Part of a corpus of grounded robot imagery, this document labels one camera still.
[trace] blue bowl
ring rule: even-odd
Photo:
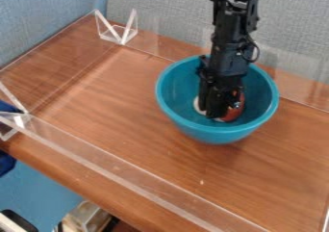
[[[272,118],[280,104],[277,85],[268,73],[255,64],[244,78],[247,108],[235,122],[217,122],[201,116],[193,108],[200,77],[196,70],[200,57],[172,64],[157,82],[160,107],[188,136],[200,142],[225,144],[245,138]]]

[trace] wooden tabletop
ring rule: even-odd
[[[200,143],[156,102],[156,81],[172,61],[93,41],[94,24],[86,18],[73,25],[2,73],[33,114],[271,231],[320,231],[329,194],[328,86],[265,67],[289,98],[273,119],[240,142]],[[158,55],[172,60],[205,52],[161,41]],[[203,231],[27,136],[18,134],[2,148],[140,230]]]

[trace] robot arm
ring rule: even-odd
[[[201,57],[197,111],[208,118],[232,121],[245,107],[243,77],[248,74],[249,64],[256,62],[260,56],[259,46],[249,35],[257,30],[259,0],[212,1],[213,51],[209,58]]]

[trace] bowl rim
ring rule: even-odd
[[[249,68],[252,68],[256,72],[259,72],[261,74],[261,76],[265,78],[269,86],[271,86],[271,90],[272,90],[272,95],[273,95],[273,101],[272,104],[268,108],[268,110],[264,112],[264,114],[255,119],[253,121],[251,121],[247,124],[243,125],[236,125],[232,127],[215,127],[215,126],[208,126],[204,124],[200,124],[197,122],[193,122],[191,120],[188,120],[186,118],[184,118],[182,116],[180,116],[174,110],[169,107],[168,103],[165,102],[165,99],[162,97],[162,84],[164,81],[168,77],[168,75],[170,74],[172,70],[176,69],[177,66],[182,65],[184,63],[188,63],[196,59],[200,59],[200,56],[192,56],[186,59],[180,60],[178,62],[173,63],[161,73],[157,84],[156,84],[156,97],[157,97],[157,101],[160,104],[160,107],[162,109],[162,111],[165,112],[165,114],[169,116],[170,119],[174,120],[176,123],[188,126],[192,129],[196,130],[203,130],[211,133],[233,133],[233,132],[241,132],[245,130],[251,130],[253,128],[257,128],[261,124],[264,124],[273,116],[279,106],[280,106],[280,90],[277,87],[277,84],[275,83],[273,78],[271,77],[271,75],[267,73],[267,71],[264,71],[256,64],[251,64]]]

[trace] blue wall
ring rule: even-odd
[[[0,65],[108,0],[0,0]],[[23,163],[0,178],[0,210],[13,209],[50,232],[82,198]]]

